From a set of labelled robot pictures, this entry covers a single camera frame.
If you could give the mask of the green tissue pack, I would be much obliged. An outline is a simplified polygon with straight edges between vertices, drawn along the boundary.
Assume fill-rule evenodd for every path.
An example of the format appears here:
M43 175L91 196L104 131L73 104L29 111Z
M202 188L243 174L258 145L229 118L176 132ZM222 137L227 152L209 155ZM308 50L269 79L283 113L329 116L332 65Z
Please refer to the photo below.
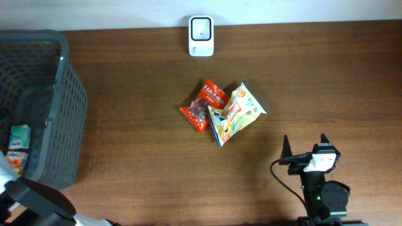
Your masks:
M10 150L29 149L30 148L31 128L28 125L12 126L9 138Z

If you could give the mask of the red Hacks candy bag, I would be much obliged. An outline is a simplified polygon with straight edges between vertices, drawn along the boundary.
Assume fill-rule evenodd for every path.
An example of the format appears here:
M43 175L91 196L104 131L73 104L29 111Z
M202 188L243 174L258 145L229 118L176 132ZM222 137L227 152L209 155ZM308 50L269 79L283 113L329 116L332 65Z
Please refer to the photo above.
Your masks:
M228 101L229 96L223 90L210 80L206 80L190 106L179 107L179 110L201 134L209 124L208 106L223 109Z

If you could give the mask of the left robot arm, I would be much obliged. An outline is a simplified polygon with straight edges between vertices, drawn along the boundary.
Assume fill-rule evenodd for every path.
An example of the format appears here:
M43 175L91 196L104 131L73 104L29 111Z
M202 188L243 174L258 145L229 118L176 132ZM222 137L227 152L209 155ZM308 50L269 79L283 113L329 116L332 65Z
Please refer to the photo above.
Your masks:
M60 191L17 174L1 155L1 225L118 226L78 214Z

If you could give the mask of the yellow snack bag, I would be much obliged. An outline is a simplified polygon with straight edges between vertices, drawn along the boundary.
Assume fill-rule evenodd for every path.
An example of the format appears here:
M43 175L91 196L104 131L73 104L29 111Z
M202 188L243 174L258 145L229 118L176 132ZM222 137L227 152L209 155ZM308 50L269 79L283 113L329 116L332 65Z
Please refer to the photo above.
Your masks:
M217 146L221 148L234 134L268 110L250 90L245 80L236 88L223 109L208 106L207 113Z

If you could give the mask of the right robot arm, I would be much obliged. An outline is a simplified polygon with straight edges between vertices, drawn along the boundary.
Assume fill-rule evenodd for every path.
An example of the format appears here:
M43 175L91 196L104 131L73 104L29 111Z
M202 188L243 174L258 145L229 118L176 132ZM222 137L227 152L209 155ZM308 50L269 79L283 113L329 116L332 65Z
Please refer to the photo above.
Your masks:
M325 175L335 169L341 153L327 139L320 136L320 142L312 151L294 155L288 136L283 138L283 149L279 159L270 166L273 177L294 194L304 206L307 216L298 217L297 225L365 225L362 221L343 221L347 216L350 187L339 181L327 181ZM303 196L285 185L274 173L275 164L286 165L288 175L299 176Z

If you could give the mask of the orange tissue pack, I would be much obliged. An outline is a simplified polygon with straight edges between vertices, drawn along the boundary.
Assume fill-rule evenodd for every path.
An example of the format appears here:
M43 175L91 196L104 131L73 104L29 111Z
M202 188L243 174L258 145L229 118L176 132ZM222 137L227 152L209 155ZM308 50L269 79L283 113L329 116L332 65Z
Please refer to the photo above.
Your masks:
M24 172L24 167L28 160L29 154L22 151L8 151L6 154L6 159L11 167L17 172L17 174L22 175Z

